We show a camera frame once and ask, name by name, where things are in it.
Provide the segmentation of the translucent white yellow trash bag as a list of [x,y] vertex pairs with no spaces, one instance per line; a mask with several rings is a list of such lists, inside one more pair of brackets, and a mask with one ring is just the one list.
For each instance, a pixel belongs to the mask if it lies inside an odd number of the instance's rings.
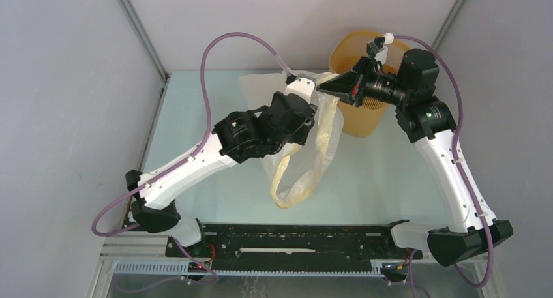
[[[317,85],[338,76],[332,72],[320,74],[323,76]],[[249,74],[240,77],[239,83],[249,109],[269,105],[274,93],[284,94],[288,85],[283,72]],[[316,94],[318,109],[306,143],[287,143],[277,154],[261,160],[271,180],[270,195],[281,209],[289,209],[309,198],[336,155],[344,123],[338,108],[339,99],[318,91]]]

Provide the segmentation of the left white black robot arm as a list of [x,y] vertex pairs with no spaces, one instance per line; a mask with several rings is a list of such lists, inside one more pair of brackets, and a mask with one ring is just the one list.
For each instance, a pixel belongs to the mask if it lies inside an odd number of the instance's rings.
[[271,104],[231,112],[193,149],[149,173],[130,171],[136,183],[130,205],[137,225],[148,233],[166,233],[189,256],[199,256],[206,239],[199,220],[181,215],[175,204],[184,191],[212,174],[251,158],[277,154],[286,144],[304,145],[317,106],[296,94],[274,93]]

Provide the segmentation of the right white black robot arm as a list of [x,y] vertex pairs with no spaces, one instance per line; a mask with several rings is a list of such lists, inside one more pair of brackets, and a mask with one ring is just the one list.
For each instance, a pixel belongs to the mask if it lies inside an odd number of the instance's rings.
[[383,255],[395,258],[405,248],[428,251],[442,266],[484,254],[510,238],[513,227],[497,218],[482,197],[466,164],[450,109],[434,94],[439,67],[426,50],[410,49],[397,73],[378,69],[373,56],[318,86],[318,91],[360,107],[367,98],[394,105],[396,120],[428,164],[447,215],[444,228],[397,222],[379,240]]

